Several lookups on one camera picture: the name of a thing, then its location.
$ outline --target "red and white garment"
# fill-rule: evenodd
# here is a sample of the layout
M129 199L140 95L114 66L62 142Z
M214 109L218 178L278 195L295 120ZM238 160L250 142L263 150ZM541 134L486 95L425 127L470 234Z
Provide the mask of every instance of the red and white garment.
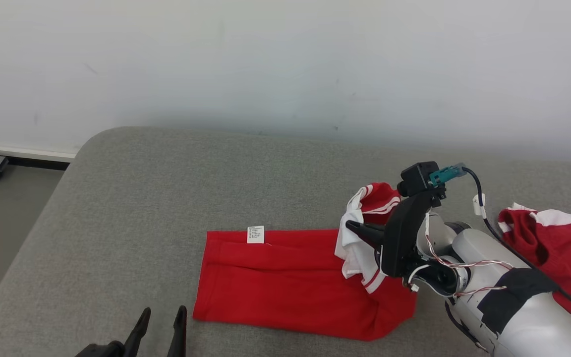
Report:
M505 241L571 295L571 214L536 211L514 203L499 213ZM554 298L571 313L562 294Z
M384 219L395 197L386 183L373 183L359 190L348 210L359 222ZM335 256L337 235L352 239L340 251L352 258L348 274ZM413 316L416 294L379 273L369 261L373 249L357 243L342 228L266 231L263 244L248 244L245 231L208 232L193 318L379 339Z
M341 218L335 254L345 261L343 276L347 279L362 274L362 284L370 294L381 286L387 276L376 265L374 248L347 229L345 222L385 224L399 203L400 195L389 183L375 182L358 190L347 202L346 212Z

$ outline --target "white wall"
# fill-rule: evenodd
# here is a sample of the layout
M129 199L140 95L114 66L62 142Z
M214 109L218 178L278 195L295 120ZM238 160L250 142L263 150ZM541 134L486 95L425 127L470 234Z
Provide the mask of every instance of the white wall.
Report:
M0 0L0 147L127 124L571 160L571 0Z

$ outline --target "baseboard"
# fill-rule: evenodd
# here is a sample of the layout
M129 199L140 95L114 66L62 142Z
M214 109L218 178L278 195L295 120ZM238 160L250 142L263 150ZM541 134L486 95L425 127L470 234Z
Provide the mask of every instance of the baseboard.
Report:
M68 152L43 151L33 149L21 149L18 147L6 147L0 145L1 156L11 156L20 159L56 161L61 163L71 163L76 154Z

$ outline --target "white cable connector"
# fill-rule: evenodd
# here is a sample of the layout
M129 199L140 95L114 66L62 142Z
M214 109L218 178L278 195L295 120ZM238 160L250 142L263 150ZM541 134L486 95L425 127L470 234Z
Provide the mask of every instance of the white cable connector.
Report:
M482 216L483 219L486 218L486 195L482 193L482 203L483 206L480 206L480 196L475 195L473 197L473 211L475 215Z

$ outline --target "black cable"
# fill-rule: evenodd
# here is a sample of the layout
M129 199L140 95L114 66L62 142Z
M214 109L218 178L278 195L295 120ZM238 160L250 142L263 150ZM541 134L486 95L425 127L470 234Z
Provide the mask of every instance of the black cable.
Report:
M480 179L477 177L475 172L473 172L473 170L469 169L468 167L462 167L462 170L464 170L465 172L468 172L470 174L470 176L473 177L473 180L475 180L475 184L477 185L477 194L479 197L480 207L483 207L484 205L483 205L483 199L482 199L482 184L480 183ZM483 219L483 221L486 224L486 227L488 228L490 233L492 233L492 235L494 235L494 237L497 238L497 240L501 243L501 245L505 246L512 254L515 254L517 256L517 258L523 260L523 262L528 264L528 266L530 268L536 269L537 271L541 271L541 269L539 269L539 267L532 264L530 262L530 260L526 259L526 257L521 255L518 251L516 251L512 247L510 247L509 244L504 240L504 238L502 238L497 233L497 231L495 231L495 229L492 227L492 225L490 224L488 219L485 218L485 219ZM560 285L557 284L557 286L559 287L558 291L571 302L571 295L568 294Z

